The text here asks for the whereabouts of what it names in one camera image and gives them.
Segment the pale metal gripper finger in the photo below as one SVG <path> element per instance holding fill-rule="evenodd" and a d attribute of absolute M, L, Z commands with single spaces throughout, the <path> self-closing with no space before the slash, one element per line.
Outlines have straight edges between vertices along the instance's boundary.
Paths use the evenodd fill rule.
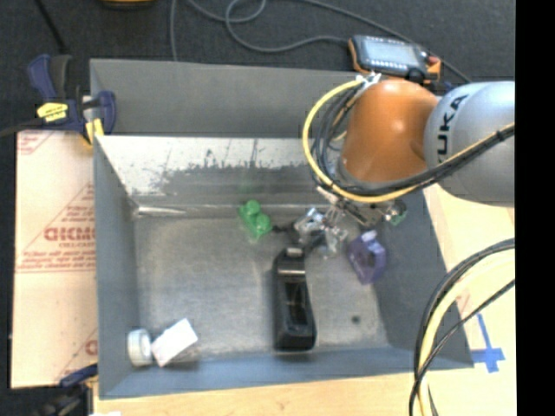
<path fill-rule="evenodd" d="M 301 246 L 318 246 L 324 240 L 324 215 L 316 208 L 310 208 L 293 223 L 296 242 Z"/>
<path fill-rule="evenodd" d="M 342 253 L 348 235 L 349 232 L 342 227 L 327 227 L 324 231 L 323 257 L 338 257 Z"/>

